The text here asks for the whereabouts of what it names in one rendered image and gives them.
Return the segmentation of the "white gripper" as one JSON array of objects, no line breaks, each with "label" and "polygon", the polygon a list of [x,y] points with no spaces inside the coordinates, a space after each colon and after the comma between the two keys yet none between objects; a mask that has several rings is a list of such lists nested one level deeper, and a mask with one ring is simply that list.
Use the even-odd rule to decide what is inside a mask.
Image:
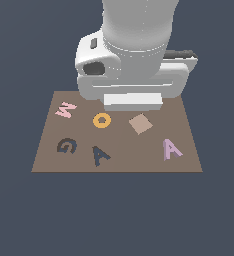
[{"label": "white gripper", "polygon": [[113,47],[97,31],[78,45],[75,68],[80,95],[99,100],[107,111],[158,110],[165,98],[179,96],[189,73],[198,62],[191,50],[175,51],[161,46],[152,68],[147,51],[124,51]]}]

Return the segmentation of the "brown board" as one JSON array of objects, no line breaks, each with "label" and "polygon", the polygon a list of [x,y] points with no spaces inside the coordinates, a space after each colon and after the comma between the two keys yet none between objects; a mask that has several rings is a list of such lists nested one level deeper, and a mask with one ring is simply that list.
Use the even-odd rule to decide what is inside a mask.
[{"label": "brown board", "polygon": [[[55,112],[63,102],[74,104],[71,117]],[[93,118],[105,113],[99,100],[86,100],[77,91],[56,91],[53,94],[32,171],[50,172],[167,172],[200,173],[202,171],[187,115],[181,97],[165,99],[160,110],[114,112],[108,114],[111,124],[104,129],[94,126]],[[153,127],[138,135],[129,120],[143,113]],[[76,151],[57,151],[64,138],[77,142]],[[170,139],[183,153],[164,160],[163,141]],[[93,147],[110,156],[95,166]]]}]

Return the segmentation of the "tan square block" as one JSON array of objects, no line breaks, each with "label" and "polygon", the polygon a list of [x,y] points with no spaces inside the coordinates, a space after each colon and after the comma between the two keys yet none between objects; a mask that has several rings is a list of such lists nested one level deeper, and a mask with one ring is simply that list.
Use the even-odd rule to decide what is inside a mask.
[{"label": "tan square block", "polygon": [[138,135],[153,127],[152,123],[143,113],[130,119],[129,124],[132,126],[132,128]]}]

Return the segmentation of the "pink letter M block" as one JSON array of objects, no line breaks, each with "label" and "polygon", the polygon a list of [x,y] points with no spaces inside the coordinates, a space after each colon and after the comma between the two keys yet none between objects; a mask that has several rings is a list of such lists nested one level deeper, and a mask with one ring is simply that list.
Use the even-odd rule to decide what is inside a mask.
[{"label": "pink letter M block", "polygon": [[71,117],[70,110],[74,110],[76,108],[77,108],[77,106],[74,104],[63,102],[62,105],[55,112],[55,114],[58,116],[65,117],[65,118],[70,118]]}]

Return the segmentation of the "lilac letter A block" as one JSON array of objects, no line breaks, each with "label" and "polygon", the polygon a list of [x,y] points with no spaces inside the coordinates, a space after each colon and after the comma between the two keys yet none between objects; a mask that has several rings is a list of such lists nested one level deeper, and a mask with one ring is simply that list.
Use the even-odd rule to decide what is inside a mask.
[{"label": "lilac letter A block", "polygon": [[170,139],[165,139],[163,141],[164,148],[164,160],[170,160],[171,155],[174,155],[176,158],[181,157],[183,153],[174,145]]}]

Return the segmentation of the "black letter A block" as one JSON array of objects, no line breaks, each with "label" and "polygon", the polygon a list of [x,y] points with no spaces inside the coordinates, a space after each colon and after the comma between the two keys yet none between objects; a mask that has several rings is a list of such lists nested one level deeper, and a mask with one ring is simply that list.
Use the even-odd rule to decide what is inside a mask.
[{"label": "black letter A block", "polygon": [[100,159],[101,158],[105,158],[106,160],[110,159],[110,156],[107,155],[105,152],[103,152],[97,146],[93,147],[93,154],[94,154],[94,161],[95,161],[95,166],[96,167],[98,167],[100,165]]}]

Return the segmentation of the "dark letter G block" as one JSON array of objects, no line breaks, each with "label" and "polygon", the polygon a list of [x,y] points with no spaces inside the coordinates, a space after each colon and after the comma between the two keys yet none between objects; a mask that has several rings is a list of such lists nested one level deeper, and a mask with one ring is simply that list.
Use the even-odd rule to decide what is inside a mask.
[{"label": "dark letter G block", "polygon": [[62,139],[57,145],[57,151],[62,153],[71,153],[73,154],[76,151],[77,142],[71,138]]}]

